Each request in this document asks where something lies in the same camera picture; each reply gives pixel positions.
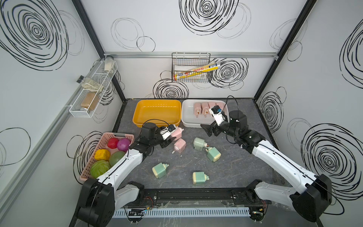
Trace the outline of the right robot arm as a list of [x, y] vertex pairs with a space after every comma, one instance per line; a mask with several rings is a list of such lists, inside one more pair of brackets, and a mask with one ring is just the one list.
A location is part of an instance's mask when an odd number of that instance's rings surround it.
[[249, 186], [254, 195], [293, 208], [310, 222], [320, 218], [332, 202], [332, 182], [326, 175], [317, 175], [300, 166], [260, 133], [249, 129], [247, 117], [242, 111], [231, 111], [225, 115], [219, 106], [214, 106], [208, 112], [214, 122], [201, 125], [208, 136], [220, 133], [231, 136], [240, 148], [264, 161], [291, 185], [284, 187], [255, 180]]

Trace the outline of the white plastic tray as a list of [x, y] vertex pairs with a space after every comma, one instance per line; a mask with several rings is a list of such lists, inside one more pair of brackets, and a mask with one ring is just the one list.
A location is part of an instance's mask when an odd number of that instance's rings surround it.
[[[223, 102], [222, 100], [208, 100], [208, 99], [186, 99], [182, 102], [181, 109], [181, 121], [185, 127], [189, 128], [201, 128], [201, 124], [212, 124], [214, 122], [214, 118], [211, 114], [207, 115], [205, 118], [203, 114], [199, 115], [198, 118], [194, 115], [193, 105], [194, 103], [199, 102]], [[225, 105], [224, 113], [227, 116], [227, 120], [229, 121], [229, 110], [228, 106]]]

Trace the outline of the yellow plastic tray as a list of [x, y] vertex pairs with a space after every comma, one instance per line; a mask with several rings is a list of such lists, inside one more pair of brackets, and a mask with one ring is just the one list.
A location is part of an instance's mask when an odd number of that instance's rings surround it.
[[158, 127], [179, 126], [181, 111], [182, 104], [178, 100], [141, 100], [136, 105], [132, 121], [139, 128], [145, 122], [155, 123]]

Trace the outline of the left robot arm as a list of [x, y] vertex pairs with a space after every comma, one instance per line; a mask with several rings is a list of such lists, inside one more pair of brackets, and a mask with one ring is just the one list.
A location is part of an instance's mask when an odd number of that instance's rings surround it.
[[116, 210], [139, 199], [144, 188], [142, 184], [130, 182], [123, 188], [119, 186], [149, 156], [155, 146], [165, 148], [171, 144], [175, 139], [172, 133], [176, 129], [174, 124], [157, 127], [155, 123], [144, 123], [139, 137], [120, 161], [98, 178], [83, 183], [69, 225], [74, 227], [77, 220], [81, 220], [89, 226], [105, 227]]

